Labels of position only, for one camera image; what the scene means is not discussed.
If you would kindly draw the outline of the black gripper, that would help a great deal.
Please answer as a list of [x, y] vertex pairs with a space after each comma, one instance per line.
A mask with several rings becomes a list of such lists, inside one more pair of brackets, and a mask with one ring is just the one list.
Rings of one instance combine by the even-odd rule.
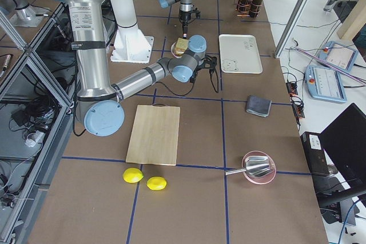
[[182, 24], [182, 37], [184, 39], [188, 36], [188, 24], [191, 22], [192, 15], [195, 15], [196, 19], [199, 19], [200, 11], [197, 8], [190, 11], [179, 11], [179, 21]]
[[210, 80], [212, 80], [212, 75], [215, 74], [218, 82], [218, 73], [217, 73], [217, 57], [213, 57], [210, 55], [205, 55], [205, 57], [201, 60], [202, 63], [198, 65], [193, 71], [192, 76], [190, 77], [190, 83], [195, 83], [196, 76], [198, 72], [202, 69], [208, 69]]

